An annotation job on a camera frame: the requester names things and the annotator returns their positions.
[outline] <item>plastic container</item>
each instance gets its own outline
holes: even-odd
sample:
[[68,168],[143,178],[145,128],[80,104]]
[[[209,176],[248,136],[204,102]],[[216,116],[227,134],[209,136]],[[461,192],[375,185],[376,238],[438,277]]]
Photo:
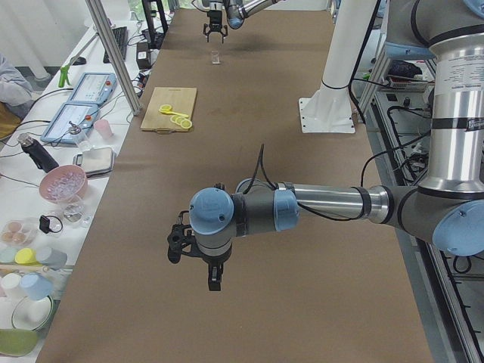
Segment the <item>plastic container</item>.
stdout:
[[22,276],[14,272],[2,278],[2,289],[9,299],[22,299],[26,296],[25,291],[20,287]]
[[15,262],[19,265],[38,265],[36,251],[31,248],[23,248],[15,255]]
[[101,135],[104,140],[107,140],[108,138],[113,136],[113,130],[111,130],[109,121],[107,121],[106,119],[99,119],[98,121],[96,121],[94,124],[94,130],[99,132],[99,135]]
[[15,219],[5,224],[0,241],[12,247],[25,247],[32,242],[36,234],[37,228],[33,223]]
[[17,255],[18,249],[15,247],[7,247],[0,251],[0,263],[12,263],[15,262],[15,255]]
[[399,91],[406,91],[406,92],[423,92],[425,89],[430,85],[428,82],[424,81],[411,81],[405,79],[398,79],[394,77],[390,77],[390,84],[389,86],[392,88],[396,88]]
[[39,193],[51,203],[68,203],[75,195],[84,197],[88,178],[77,165],[63,165],[50,171],[40,182]]
[[67,254],[49,246],[37,250],[36,259],[50,268],[63,268],[67,262]]
[[34,301],[46,298],[54,290],[54,285],[36,272],[24,275],[20,280],[20,287]]
[[26,297],[15,307],[12,326],[17,329],[41,330],[54,314],[54,302],[50,296],[41,300]]
[[22,357],[36,347],[39,337],[28,329],[0,329],[0,354]]
[[69,122],[71,127],[69,127],[70,137],[74,140],[77,147],[81,151],[87,151],[92,149],[92,144],[88,139],[88,136],[85,134],[84,130],[81,129],[79,126]]

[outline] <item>pink bowl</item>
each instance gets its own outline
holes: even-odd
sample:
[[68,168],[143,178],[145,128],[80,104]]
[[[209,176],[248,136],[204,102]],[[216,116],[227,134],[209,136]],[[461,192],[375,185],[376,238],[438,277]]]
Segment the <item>pink bowl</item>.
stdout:
[[39,193],[52,203],[68,202],[74,195],[84,197],[88,188],[88,178],[77,165],[63,165],[52,169],[42,179]]

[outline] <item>white plate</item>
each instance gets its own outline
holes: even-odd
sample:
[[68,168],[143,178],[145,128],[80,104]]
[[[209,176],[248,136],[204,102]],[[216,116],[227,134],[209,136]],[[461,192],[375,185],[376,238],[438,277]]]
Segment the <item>white plate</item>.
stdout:
[[42,328],[54,311],[54,303],[47,296],[42,300],[23,298],[12,314],[12,326],[17,329],[38,330]]

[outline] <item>small plastic cup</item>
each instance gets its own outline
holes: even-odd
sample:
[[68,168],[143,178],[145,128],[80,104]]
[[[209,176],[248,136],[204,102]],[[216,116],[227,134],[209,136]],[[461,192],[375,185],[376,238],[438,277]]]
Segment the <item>small plastic cup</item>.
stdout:
[[49,296],[54,285],[43,276],[33,272],[24,275],[20,280],[20,287],[31,300],[39,301]]
[[212,51],[212,64],[220,64],[220,53],[219,51]]
[[96,121],[94,124],[94,130],[99,132],[99,135],[101,135],[104,140],[107,140],[108,138],[113,136],[111,126],[106,119],[99,119],[98,121]]
[[36,251],[31,248],[23,248],[15,255],[15,262],[19,265],[33,265],[38,263]]
[[13,263],[15,262],[15,255],[17,255],[18,249],[15,247],[7,247],[0,252],[0,263]]
[[67,262],[67,254],[45,246],[37,249],[36,259],[50,268],[63,268]]
[[72,197],[68,202],[62,203],[60,205],[62,208],[62,215],[64,221],[68,221],[74,225],[80,224],[83,217],[85,216],[85,205],[82,198],[76,195]]
[[26,296],[25,291],[20,287],[22,277],[19,274],[10,273],[5,275],[0,282],[5,295],[10,299],[22,299]]

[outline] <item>pink cup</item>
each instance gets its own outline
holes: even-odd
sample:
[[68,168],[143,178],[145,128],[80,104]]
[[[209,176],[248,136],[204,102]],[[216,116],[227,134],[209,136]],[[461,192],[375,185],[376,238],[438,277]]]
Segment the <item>pink cup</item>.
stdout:
[[113,131],[111,130],[111,126],[106,119],[99,119],[94,123],[94,130],[99,132],[99,135],[106,140],[113,136]]

